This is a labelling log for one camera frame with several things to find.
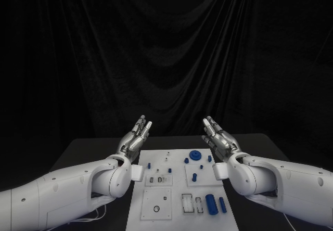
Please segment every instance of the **black table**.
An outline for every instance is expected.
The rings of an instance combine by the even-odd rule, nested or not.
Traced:
[[[239,134],[233,135],[240,149],[250,155],[266,157],[271,159],[288,161],[286,156],[263,134]],[[60,168],[88,163],[105,159],[115,152],[121,138],[99,139],[76,139],[67,146],[60,158],[57,159],[50,171]],[[174,137],[148,137],[142,150],[155,149],[197,149],[209,148],[200,136],[174,136]],[[126,218],[129,212],[129,202],[134,182],[129,184],[125,195],[106,204],[106,214],[102,219],[92,222],[70,223],[62,225],[54,231],[124,231],[126,228]],[[233,216],[237,223],[239,231],[291,231],[289,224],[284,215],[266,208],[265,206],[250,202],[240,196],[230,185],[229,180],[223,180],[223,187],[230,203]],[[99,214],[103,213],[103,207],[98,209]],[[85,217],[93,218],[95,212]],[[297,231],[327,231],[328,228],[312,225],[308,222],[288,216],[289,222]]]

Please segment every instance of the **robotic hand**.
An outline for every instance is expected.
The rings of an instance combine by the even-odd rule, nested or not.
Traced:
[[[250,156],[212,117],[203,119],[203,141],[223,163],[213,165],[217,180],[229,178],[236,192],[275,211],[333,226],[333,173],[318,167]]]
[[[0,192],[0,231],[34,231],[69,223],[121,197],[144,168],[131,165],[148,137],[144,115],[105,160],[59,169]]]

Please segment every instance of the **blue cylinder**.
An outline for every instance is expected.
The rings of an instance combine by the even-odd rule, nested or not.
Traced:
[[[220,200],[220,208],[222,208],[222,212],[226,213],[226,208],[225,208],[225,204],[223,204],[223,198],[219,198]]]
[[[193,173],[191,181],[196,182],[196,173]]]
[[[216,215],[219,211],[217,211],[217,206],[212,194],[206,195],[206,206],[207,206],[209,214]]]
[[[193,151],[190,151],[190,153],[188,153],[188,157],[190,157],[191,160],[200,160],[200,158],[201,158],[201,153],[200,153],[199,151],[193,150]]]

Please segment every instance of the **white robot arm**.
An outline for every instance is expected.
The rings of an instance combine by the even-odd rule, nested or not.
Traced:
[[[144,168],[131,165],[148,137],[144,115],[105,160],[59,169],[0,192],[0,231],[36,231],[69,223],[121,197]]]
[[[217,180],[229,178],[236,192],[275,211],[333,226],[333,173],[318,167],[250,156],[212,117],[203,119],[204,142],[223,161],[213,165]]]

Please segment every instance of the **black backdrop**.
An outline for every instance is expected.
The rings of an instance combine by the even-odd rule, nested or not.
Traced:
[[[8,1],[1,188],[43,175],[76,138],[265,133],[331,167],[330,1]]]

